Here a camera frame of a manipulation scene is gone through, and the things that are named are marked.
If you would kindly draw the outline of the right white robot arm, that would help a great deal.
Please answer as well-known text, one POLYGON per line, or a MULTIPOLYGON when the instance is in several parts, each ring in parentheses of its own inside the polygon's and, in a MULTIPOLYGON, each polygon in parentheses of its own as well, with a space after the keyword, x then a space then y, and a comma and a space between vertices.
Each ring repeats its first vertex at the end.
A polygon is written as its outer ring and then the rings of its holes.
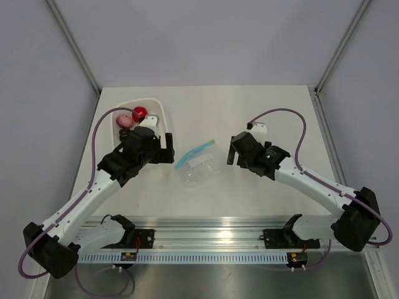
POLYGON ((371 189, 357 191, 302 169, 287 151, 268 141, 257 141, 248 131, 231 138, 228 164, 233 162, 260 177, 294 188, 332 215, 324 224, 312 223, 303 215, 291 217, 283 231, 288 246, 297 247, 310 239, 335 239, 360 252, 381 223, 377 197, 371 189))

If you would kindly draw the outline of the red toy apple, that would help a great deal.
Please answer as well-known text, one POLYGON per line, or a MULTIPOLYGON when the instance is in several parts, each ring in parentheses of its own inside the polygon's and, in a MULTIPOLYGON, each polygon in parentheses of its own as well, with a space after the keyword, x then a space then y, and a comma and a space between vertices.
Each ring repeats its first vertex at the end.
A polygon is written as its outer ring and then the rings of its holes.
POLYGON ((133 109, 132 119, 135 123, 140 123, 148 115, 148 110, 143 106, 137 106, 133 109))

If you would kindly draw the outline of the clear zip top bag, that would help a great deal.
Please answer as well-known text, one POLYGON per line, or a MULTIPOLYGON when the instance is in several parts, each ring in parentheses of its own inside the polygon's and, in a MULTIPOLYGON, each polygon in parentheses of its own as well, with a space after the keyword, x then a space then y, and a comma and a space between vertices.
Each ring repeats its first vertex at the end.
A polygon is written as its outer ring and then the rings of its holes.
POLYGON ((197 187, 214 179, 223 171, 219 146, 210 140, 191 149, 175 164, 175 171, 186 187, 197 187))

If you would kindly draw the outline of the pink toy onion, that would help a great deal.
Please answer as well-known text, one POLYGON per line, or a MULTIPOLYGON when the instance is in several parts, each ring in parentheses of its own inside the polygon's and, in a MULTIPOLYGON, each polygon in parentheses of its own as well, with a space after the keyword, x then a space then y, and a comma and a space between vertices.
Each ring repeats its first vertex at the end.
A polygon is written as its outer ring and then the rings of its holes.
POLYGON ((130 129, 134 125, 134 120, 129 115, 119 115, 116 117, 116 124, 123 129, 130 129))

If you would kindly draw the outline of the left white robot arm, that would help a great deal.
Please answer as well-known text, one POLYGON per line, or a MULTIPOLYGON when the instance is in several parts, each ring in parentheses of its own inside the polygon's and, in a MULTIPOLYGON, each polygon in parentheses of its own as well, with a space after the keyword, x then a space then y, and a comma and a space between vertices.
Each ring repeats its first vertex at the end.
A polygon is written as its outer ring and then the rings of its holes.
POLYGON ((130 131, 125 141, 94 165, 89 185, 78 196, 43 223, 30 222, 24 228, 23 256, 30 256, 45 273, 58 279, 75 267, 80 256, 108 245, 127 248, 134 244, 135 224, 120 214, 83 234, 79 229, 148 163, 174 162, 173 135, 166 133, 164 139, 166 146, 162 148, 161 138, 152 129, 138 126, 130 131))

